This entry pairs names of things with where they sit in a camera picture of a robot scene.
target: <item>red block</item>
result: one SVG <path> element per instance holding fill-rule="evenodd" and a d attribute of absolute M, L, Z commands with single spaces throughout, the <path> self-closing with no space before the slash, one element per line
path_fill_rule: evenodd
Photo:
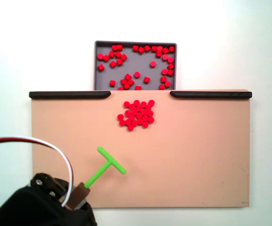
<path fill-rule="evenodd" d="M 164 55 L 162 56 L 162 60 L 167 60 L 167 59 L 168 59 L 168 55 L 164 54 Z"/>
<path fill-rule="evenodd" d="M 142 111 L 141 105 L 137 106 L 136 110 L 138 110 L 139 112 Z"/>
<path fill-rule="evenodd" d="M 137 115 L 137 114 L 138 114 L 138 111 L 137 111 L 136 109 L 133 109 L 133 110 L 132 110 L 132 114 L 133 114 L 133 115 Z"/>
<path fill-rule="evenodd" d="M 126 121 L 120 120 L 119 125 L 120 125 L 120 126 L 125 126 L 125 125 L 126 125 Z"/>
<path fill-rule="evenodd" d="M 127 56 L 125 54 L 122 54 L 121 57 L 122 61 L 125 61 L 127 59 Z"/>
<path fill-rule="evenodd" d="M 149 83 L 150 82 L 150 78 L 149 77 L 145 77 L 144 78 L 144 82 Z"/>
<path fill-rule="evenodd" d="M 139 100 L 135 100 L 134 104 L 135 104 L 135 106 L 139 106 L 140 105 L 140 101 Z"/>
<path fill-rule="evenodd" d="M 116 63 L 117 63 L 118 66 L 120 66 L 120 65 L 122 65 L 123 61 L 122 61 L 122 59 L 118 59 L 118 60 L 116 61 Z"/>
<path fill-rule="evenodd" d="M 129 89 L 129 88 L 130 88 L 130 85 L 126 83 L 126 84 L 123 85 L 123 88 Z"/>
<path fill-rule="evenodd" d="M 168 75 L 169 75 L 169 76 L 173 76 L 173 74 L 174 74 L 174 71 L 172 71 L 172 70 L 169 70 L 169 71 L 168 71 Z"/>
<path fill-rule="evenodd" d="M 112 51 L 110 51 L 110 52 L 109 52 L 109 58 L 113 58 L 113 57 L 114 57 L 114 55 L 115 55 L 115 53 L 114 53 L 114 52 L 112 52 Z"/>
<path fill-rule="evenodd" d="M 171 64 L 174 61 L 174 59 L 172 57 L 168 58 L 168 62 Z"/>
<path fill-rule="evenodd" d="M 125 101 L 125 102 L 123 103 L 123 106 L 124 106 L 124 107 L 129 107 L 129 106 L 130 106 L 130 102 L 129 102 L 129 101 Z"/>
<path fill-rule="evenodd" d="M 170 81 L 167 81 L 166 83 L 164 83 L 164 85 L 168 88 L 168 87 L 170 87 L 171 83 L 170 83 Z"/>
<path fill-rule="evenodd" d="M 102 60 L 104 58 L 103 54 L 99 53 L 97 54 L 97 59 Z"/>
<path fill-rule="evenodd" d="M 157 51 L 156 52 L 156 57 L 161 57 L 162 56 L 162 52 L 161 51 Z"/>
<path fill-rule="evenodd" d="M 152 46 L 152 52 L 153 53 L 157 52 L 157 46 Z"/>
<path fill-rule="evenodd" d="M 133 131 L 133 129 L 134 129 L 134 126 L 133 126 L 133 125 L 128 125 L 128 130 L 129 130 L 129 131 Z"/>
<path fill-rule="evenodd" d="M 138 121 L 137 121 L 137 120 L 133 120 L 133 121 L 132 121 L 132 126 L 135 127 L 135 126 L 137 126 L 137 125 L 138 125 Z"/>
<path fill-rule="evenodd" d="M 155 101 L 149 100 L 149 105 L 153 107 L 155 105 Z"/>
<path fill-rule="evenodd" d="M 142 117 L 142 119 L 143 119 L 144 121 L 148 121 L 148 120 L 149 120 L 149 117 L 148 117 L 147 115 L 145 115 L 144 117 Z"/>
<path fill-rule="evenodd" d="M 130 104 L 129 109 L 134 110 L 135 109 L 135 104 Z"/>
<path fill-rule="evenodd" d="M 138 52 L 141 53 L 141 54 L 143 54 L 144 53 L 144 48 L 143 47 L 139 47 L 138 48 Z"/>
<path fill-rule="evenodd" d="M 169 52 L 169 50 L 168 50 L 168 48 L 164 48 L 163 50 L 162 50 L 162 52 L 163 52 L 163 54 L 167 54 L 168 52 Z"/>
<path fill-rule="evenodd" d="M 129 117 L 129 116 L 131 115 L 131 113 L 132 113 L 132 112 L 131 112 L 130 110 L 126 110 L 126 111 L 125 111 L 125 116 Z"/>
<path fill-rule="evenodd" d="M 109 56 L 108 55 L 104 55 L 104 61 L 107 62 L 109 60 Z"/>
<path fill-rule="evenodd" d="M 156 66 L 156 61 L 152 60 L 150 65 L 151 65 L 151 67 L 155 67 Z"/>
<path fill-rule="evenodd" d="M 117 45 L 112 45 L 112 51 L 117 51 Z"/>
<path fill-rule="evenodd" d="M 175 51 L 175 47 L 174 47 L 174 46 L 170 46 L 170 47 L 169 47 L 169 51 L 170 51 L 171 53 L 173 53 L 173 52 Z"/>
<path fill-rule="evenodd" d="M 135 76 L 135 78 L 139 78 L 140 77 L 140 72 L 135 72 L 134 76 Z"/>
<path fill-rule="evenodd" d="M 130 80 L 128 81 L 128 84 L 129 84 L 130 86 L 133 86 L 133 85 L 134 85 L 134 81 L 133 81 L 132 79 L 130 79 Z"/>
<path fill-rule="evenodd" d="M 149 117 L 149 123 L 153 123 L 155 119 L 153 117 Z"/>
<path fill-rule="evenodd" d="M 145 46 L 144 49 L 145 49 L 146 52 L 148 52 L 148 51 L 151 50 L 151 47 L 150 46 Z"/>
<path fill-rule="evenodd" d="M 137 52 L 138 51 L 138 46 L 133 46 L 133 51 Z"/>
<path fill-rule="evenodd" d="M 123 120 L 123 114 L 119 114 L 118 116 L 117 116 L 117 119 L 120 121 L 120 120 Z"/>
<path fill-rule="evenodd" d="M 168 69 L 172 70 L 175 66 L 173 64 L 168 65 Z"/>
<path fill-rule="evenodd" d="M 122 45 L 117 45 L 117 50 L 122 51 Z"/>
<path fill-rule="evenodd" d="M 115 67 L 115 66 L 116 66 L 116 63 L 115 63 L 114 61 L 112 61 L 112 62 L 110 63 L 110 67 L 113 68 L 113 67 Z"/>
<path fill-rule="evenodd" d="M 104 69 L 104 66 L 103 65 L 99 65 L 97 68 L 101 72 Z"/>
<path fill-rule="evenodd" d="M 132 78 L 132 76 L 131 76 L 131 75 L 126 74 L 126 76 L 125 76 L 125 79 L 126 79 L 126 80 L 128 80 L 128 81 L 129 81 L 131 78 Z"/>
<path fill-rule="evenodd" d="M 132 121 L 130 120 L 130 119 L 127 119 L 126 120 L 126 125 L 128 126 L 128 125 L 131 125 L 131 123 L 132 123 Z"/>
<path fill-rule="evenodd" d="M 146 106 L 146 102 L 145 101 L 141 102 L 140 106 L 141 107 L 145 107 Z"/>
<path fill-rule="evenodd" d="M 117 52 L 115 53 L 115 55 L 116 55 L 117 58 L 120 58 L 120 57 L 121 57 L 121 53 L 120 53 L 119 51 L 117 51 Z"/>
<path fill-rule="evenodd" d="M 166 82 L 166 77 L 165 76 L 163 76 L 163 77 L 161 77 L 161 82 Z"/>
<path fill-rule="evenodd" d="M 128 119 L 130 119 L 131 121 L 135 120 L 135 116 L 133 114 L 131 114 Z"/>
<path fill-rule="evenodd" d="M 122 79 L 122 80 L 120 80 L 120 82 L 122 83 L 122 85 L 124 85 L 124 84 L 126 84 L 126 83 L 127 83 L 127 80 Z"/>
<path fill-rule="evenodd" d="M 143 124 L 143 122 L 144 122 L 144 120 L 143 120 L 143 119 L 138 119 L 138 121 L 137 121 L 137 122 L 138 122 L 138 124 L 139 124 L 139 125 L 142 125 L 142 124 Z"/>
<path fill-rule="evenodd" d="M 112 86 L 112 87 L 115 86 L 115 81 L 114 81 L 114 80 L 111 80 L 111 81 L 110 81 L 110 86 Z"/>
<path fill-rule="evenodd" d="M 142 116 L 143 116 L 143 115 L 142 115 L 140 112 L 136 115 L 136 117 L 137 117 L 138 119 L 141 119 Z"/>
<path fill-rule="evenodd" d="M 144 115 L 147 115 L 147 110 L 145 110 L 145 109 L 143 109 L 142 111 L 141 111 L 141 114 L 144 116 Z"/>
<path fill-rule="evenodd" d="M 153 116 L 153 114 L 154 114 L 154 112 L 153 112 L 153 111 L 148 111 L 148 112 L 147 112 L 147 115 L 148 115 L 149 117 L 152 117 L 152 116 Z"/>
<path fill-rule="evenodd" d="M 162 74 L 163 75 L 166 75 L 168 73 L 168 70 L 166 69 L 166 68 L 164 68 L 163 70 L 162 70 Z"/>
<path fill-rule="evenodd" d="M 143 128 L 147 128 L 149 126 L 149 123 L 147 121 L 144 121 L 142 126 L 143 126 Z"/>

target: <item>white wire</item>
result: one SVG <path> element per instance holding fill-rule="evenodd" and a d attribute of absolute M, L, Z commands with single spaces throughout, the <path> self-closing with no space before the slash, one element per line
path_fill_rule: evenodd
<path fill-rule="evenodd" d="M 51 143 L 48 143 L 44 140 L 40 140 L 40 139 L 37 139 L 37 138 L 33 138 L 33 137 L 22 137 L 22 136 L 11 136 L 11 137 L 0 137 L 0 139 L 3 139 L 3 138 L 16 138 L 16 139 L 28 139 L 28 140 L 33 140 L 33 141 L 36 141 L 38 143 L 41 143 L 43 145 L 46 145 L 46 146 L 49 146 L 51 147 L 52 149 L 55 149 L 57 152 L 59 152 L 59 154 L 63 157 L 63 159 L 65 160 L 66 164 L 67 164 L 67 167 L 68 167 L 68 171 L 69 171 L 69 185 L 68 185 L 68 191 L 67 191 L 67 194 L 65 196 L 65 199 L 62 203 L 62 206 L 64 207 L 66 205 L 66 203 L 68 202 L 69 200 L 69 197 L 70 197 L 70 194 L 71 194 L 71 191 L 72 191 L 72 180 L 73 180 L 73 174 L 72 174 L 72 169 L 71 169 L 71 166 L 70 166 L 70 163 L 69 163 L 69 160 L 68 158 L 66 157 L 66 155 L 60 150 L 58 149 L 56 146 L 54 146 L 53 144 Z"/>

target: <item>red wire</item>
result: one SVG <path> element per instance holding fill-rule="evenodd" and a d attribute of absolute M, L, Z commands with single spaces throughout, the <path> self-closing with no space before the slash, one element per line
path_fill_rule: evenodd
<path fill-rule="evenodd" d="M 27 142 L 27 143 L 39 144 L 39 145 L 43 145 L 43 146 L 46 146 L 46 147 L 50 147 L 50 146 L 48 146 L 46 144 L 43 144 L 43 143 L 40 143 L 40 142 L 37 142 L 37 141 L 34 141 L 34 140 L 26 139 L 26 138 L 15 138 L 15 137 L 3 137 L 3 138 L 0 138 L 0 143 L 5 143 L 5 142 Z M 70 161 L 69 161 L 69 165 L 70 165 L 70 168 L 71 168 L 71 171 L 72 171 L 72 183 L 73 183 L 74 174 L 73 174 L 73 169 L 72 169 L 72 165 L 71 165 Z"/>

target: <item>screw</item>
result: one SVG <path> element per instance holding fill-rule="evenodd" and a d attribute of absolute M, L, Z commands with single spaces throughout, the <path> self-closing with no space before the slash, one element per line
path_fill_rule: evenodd
<path fill-rule="evenodd" d="M 53 191 L 49 192 L 49 194 L 50 194 L 52 197 L 55 197 L 55 196 L 56 196 L 56 193 L 54 193 Z"/>
<path fill-rule="evenodd" d="M 43 182 L 40 179 L 36 179 L 36 184 L 42 186 Z"/>

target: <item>cable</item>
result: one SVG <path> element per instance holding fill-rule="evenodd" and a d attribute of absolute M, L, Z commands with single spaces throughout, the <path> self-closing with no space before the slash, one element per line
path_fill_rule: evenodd
<path fill-rule="evenodd" d="M 68 191 L 67 194 L 65 196 L 65 199 L 62 203 L 62 206 L 64 207 L 66 205 L 66 203 L 69 200 L 71 191 L 72 191 L 72 185 L 73 185 L 73 171 L 72 171 L 72 166 L 68 160 L 68 158 L 66 157 L 66 155 L 60 150 L 58 149 L 56 146 L 52 145 L 51 143 L 48 143 L 44 140 L 40 140 L 37 138 L 33 138 L 33 137 L 0 137 L 0 143 L 3 142 L 27 142 L 27 143 L 34 143 L 34 144 L 39 144 L 39 145 L 44 145 L 46 147 L 50 147 L 52 149 L 55 149 L 57 152 L 59 152 L 59 154 L 63 157 L 63 159 L 65 160 L 67 167 L 68 167 L 68 171 L 69 171 L 69 185 L 68 185 Z"/>

